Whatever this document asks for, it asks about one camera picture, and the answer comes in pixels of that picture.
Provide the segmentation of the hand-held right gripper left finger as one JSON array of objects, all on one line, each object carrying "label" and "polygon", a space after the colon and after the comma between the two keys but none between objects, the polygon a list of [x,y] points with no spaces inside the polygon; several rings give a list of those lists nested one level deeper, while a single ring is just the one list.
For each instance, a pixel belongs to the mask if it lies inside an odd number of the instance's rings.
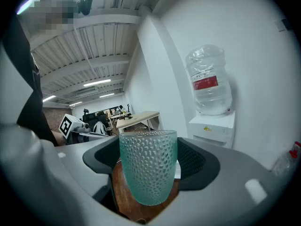
[{"label": "hand-held right gripper left finger", "polygon": [[0,171],[13,195],[12,225],[131,226],[133,222],[108,210],[87,194],[70,175],[52,143],[17,125],[0,128]]}]

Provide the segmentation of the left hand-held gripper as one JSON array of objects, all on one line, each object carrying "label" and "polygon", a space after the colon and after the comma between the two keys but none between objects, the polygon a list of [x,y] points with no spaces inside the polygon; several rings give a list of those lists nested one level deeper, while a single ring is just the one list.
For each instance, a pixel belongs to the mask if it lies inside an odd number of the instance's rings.
[{"label": "left hand-held gripper", "polygon": [[60,123],[59,131],[66,139],[67,144],[70,145],[74,144],[72,139],[74,136],[72,134],[89,133],[91,129],[88,123],[83,122],[73,115],[65,114]]}]

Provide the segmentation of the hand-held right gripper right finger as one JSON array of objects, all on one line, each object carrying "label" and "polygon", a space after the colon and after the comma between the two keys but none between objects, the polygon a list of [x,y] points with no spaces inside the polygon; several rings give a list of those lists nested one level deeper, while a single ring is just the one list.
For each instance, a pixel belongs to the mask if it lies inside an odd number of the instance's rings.
[{"label": "hand-held right gripper right finger", "polygon": [[152,226],[253,226],[284,190],[280,178],[249,155],[178,138],[189,156],[176,198]]}]

